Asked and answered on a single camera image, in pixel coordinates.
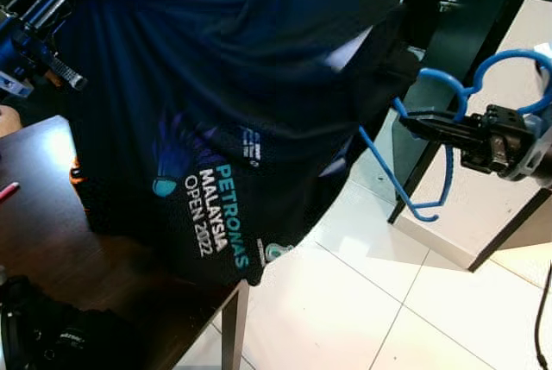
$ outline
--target dark brown table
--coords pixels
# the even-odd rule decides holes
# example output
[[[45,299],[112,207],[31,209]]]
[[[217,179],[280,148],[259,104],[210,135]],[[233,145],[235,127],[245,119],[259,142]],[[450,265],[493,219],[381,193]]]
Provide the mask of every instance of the dark brown table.
[[[71,131],[53,117],[0,139],[0,187],[21,189],[0,204],[0,265],[80,309],[112,309],[147,345],[147,370],[173,368],[223,311],[223,370],[242,357],[248,284],[202,292],[176,280],[149,248],[93,234],[69,182]]]

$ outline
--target white tile floor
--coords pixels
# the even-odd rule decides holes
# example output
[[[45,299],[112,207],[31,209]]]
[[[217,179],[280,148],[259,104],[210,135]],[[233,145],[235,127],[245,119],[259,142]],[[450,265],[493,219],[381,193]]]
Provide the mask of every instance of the white tile floor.
[[[386,224],[350,181],[308,239],[252,288],[243,370],[537,370],[541,290],[489,260],[466,273]],[[220,368],[220,321],[176,367]],[[552,302],[542,345],[552,361]]]

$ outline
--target t-shirt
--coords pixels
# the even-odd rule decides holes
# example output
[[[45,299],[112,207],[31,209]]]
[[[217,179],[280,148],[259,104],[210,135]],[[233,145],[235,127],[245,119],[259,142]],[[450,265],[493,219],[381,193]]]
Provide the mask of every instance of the t-shirt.
[[[395,0],[72,6],[56,41],[89,80],[67,117],[92,226],[202,284],[257,284],[297,246],[346,181],[359,124],[377,134],[417,74]]]

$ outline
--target floor tile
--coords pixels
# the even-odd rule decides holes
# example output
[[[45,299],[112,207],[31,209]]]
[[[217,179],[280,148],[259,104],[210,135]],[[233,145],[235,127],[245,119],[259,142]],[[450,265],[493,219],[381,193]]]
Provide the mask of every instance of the floor tile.
[[[400,304],[316,244],[251,289],[244,356],[260,370],[366,370]]]
[[[552,262],[552,242],[503,249],[495,252],[492,260],[531,284],[544,288],[550,262]]]
[[[389,114],[374,141],[379,153],[391,169],[393,169],[392,124],[396,116],[397,113],[394,110],[389,110]],[[364,152],[356,161],[351,169],[350,178],[355,183],[367,187],[387,202],[395,203],[395,188],[376,158],[373,157],[371,150]]]
[[[407,308],[401,309],[370,370],[492,370]]]
[[[210,325],[174,370],[220,370],[223,361],[222,343],[222,336]],[[241,359],[240,370],[253,370],[253,368]]]
[[[497,370],[537,370],[533,329],[541,296],[492,261],[468,273],[430,252],[405,304]],[[552,303],[541,337],[552,357]]]
[[[387,223],[392,209],[349,181],[310,238],[403,301],[428,249]]]

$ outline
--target white wall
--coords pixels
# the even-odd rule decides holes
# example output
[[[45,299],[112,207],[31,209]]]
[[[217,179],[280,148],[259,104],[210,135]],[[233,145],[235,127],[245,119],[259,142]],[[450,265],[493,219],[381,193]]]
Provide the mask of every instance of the white wall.
[[[545,41],[552,41],[552,3],[525,0],[499,51],[533,48]],[[470,100],[468,114],[484,112],[489,103],[517,108],[536,101],[540,96],[532,61],[507,60],[488,72],[482,92]],[[438,213],[440,219],[434,223],[421,223],[404,210],[396,226],[462,267],[468,267],[534,196],[538,187],[531,179],[511,183],[495,175],[468,170],[460,166],[459,154],[455,157],[455,177],[446,206],[424,212]],[[442,188],[443,174],[444,153],[441,151],[414,192],[414,202],[436,200]]]

